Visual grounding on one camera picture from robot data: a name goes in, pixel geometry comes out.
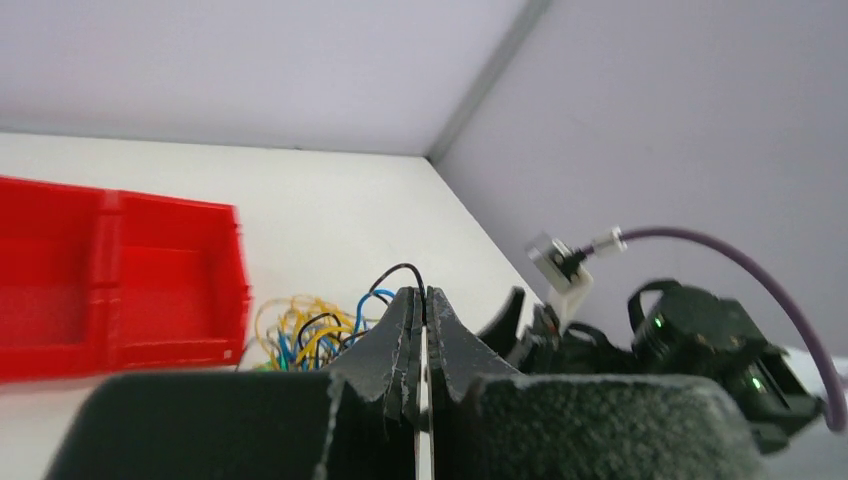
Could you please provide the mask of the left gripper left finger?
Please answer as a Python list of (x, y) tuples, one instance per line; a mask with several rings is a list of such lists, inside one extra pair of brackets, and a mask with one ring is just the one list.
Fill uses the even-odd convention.
[(314, 372), (123, 374), (84, 401), (50, 479), (412, 479), (422, 301)]

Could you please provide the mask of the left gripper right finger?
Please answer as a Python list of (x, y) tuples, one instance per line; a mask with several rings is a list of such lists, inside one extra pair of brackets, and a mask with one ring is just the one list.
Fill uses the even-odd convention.
[(526, 375), (428, 293), (437, 479), (764, 479), (748, 424), (691, 376)]

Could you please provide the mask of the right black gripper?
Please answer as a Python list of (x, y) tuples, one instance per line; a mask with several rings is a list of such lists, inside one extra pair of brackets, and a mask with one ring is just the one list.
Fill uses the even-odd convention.
[[(478, 338), (506, 358), (517, 343), (525, 290), (513, 287), (507, 299)], [(632, 374), (633, 355), (610, 342), (599, 329), (580, 321), (563, 325), (550, 306), (536, 305), (533, 321), (523, 333), (523, 372), (526, 374)]]

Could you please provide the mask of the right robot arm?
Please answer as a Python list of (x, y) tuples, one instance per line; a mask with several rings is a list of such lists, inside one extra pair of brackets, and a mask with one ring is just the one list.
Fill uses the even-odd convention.
[(538, 305), (518, 329), (523, 290), (511, 293), (479, 339), (525, 374), (690, 375), (710, 379), (734, 400), (761, 453), (784, 450), (792, 437), (822, 416), (824, 401), (810, 394), (735, 299), (717, 297), (674, 279), (650, 281), (628, 299), (634, 337), (623, 350), (599, 329), (561, 322)]

